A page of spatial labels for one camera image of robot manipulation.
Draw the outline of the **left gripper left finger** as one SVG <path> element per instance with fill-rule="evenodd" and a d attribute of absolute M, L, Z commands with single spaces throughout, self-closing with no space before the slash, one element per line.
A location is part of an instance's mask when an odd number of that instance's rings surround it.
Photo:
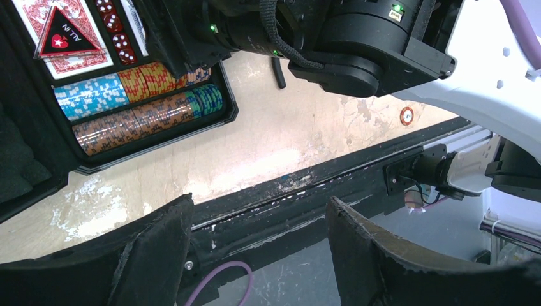
<path fill-rule="evenodd" d="M 97 238 L 1 265 L 2 305 L 173 305 L 194 203 L 185 194 Z"/>

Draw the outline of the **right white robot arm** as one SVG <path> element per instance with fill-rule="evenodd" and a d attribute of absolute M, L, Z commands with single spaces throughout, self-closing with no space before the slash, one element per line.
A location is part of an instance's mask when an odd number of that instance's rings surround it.
<path fill-rule="evenodd" d="M 175 77 L 232 52 L 288 60 L 296 78 L 358 98 L 437 106 L 492 131 L 470 152 L 384 167 L 388 194 L 427 184 L 540 200 L 539 1 L 136 1 Z"/>

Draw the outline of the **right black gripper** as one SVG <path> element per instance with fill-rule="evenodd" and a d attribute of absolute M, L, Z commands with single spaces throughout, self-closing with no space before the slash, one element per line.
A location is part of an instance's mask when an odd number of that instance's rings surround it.
<path fill-rule="evenodd" d="M 231 56 L 204 29 L 206 1 L 135 1 L 146 32 L 145 47 L 151 59 L 179 78 L 197 68 L 210 68 Z"/>

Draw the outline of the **red poker chip front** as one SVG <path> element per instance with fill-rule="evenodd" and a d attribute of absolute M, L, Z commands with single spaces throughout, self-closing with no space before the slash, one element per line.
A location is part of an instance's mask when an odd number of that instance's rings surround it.
<path fill-rule="evenodd" d="M 415 113 L 413 109 L 410 108 L 409 106 L 404 107 L 401 110 L 399 119 L 402 125 L 409 126 L 414 121 L 414 118 L 415 118 Z"/>

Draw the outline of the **blue playing card deck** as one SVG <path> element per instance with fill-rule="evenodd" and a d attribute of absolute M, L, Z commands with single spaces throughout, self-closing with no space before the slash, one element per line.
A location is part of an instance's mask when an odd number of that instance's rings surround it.
<path fill-rule="evenodd" d="M 146 48 L 146 31 L 143 27 L 142 20 L 135 8 L 135 5 L 132 0 L 121 0 L 122 7 L 124 8 L 125 14 L 128 18 L 132 31 L 135 35 L 136 41 L 138 43 L 139 49 L 144 57 L 149 55 Z"/>

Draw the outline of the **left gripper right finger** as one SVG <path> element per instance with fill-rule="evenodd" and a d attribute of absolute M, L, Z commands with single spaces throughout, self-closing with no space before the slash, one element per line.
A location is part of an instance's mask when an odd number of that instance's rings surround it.
<path fill-rule="evenodd" d="M 539 305 L 540 261 L 491 266 L 401 238 L 333 197 L 327 237 L 342 305 Z"/>

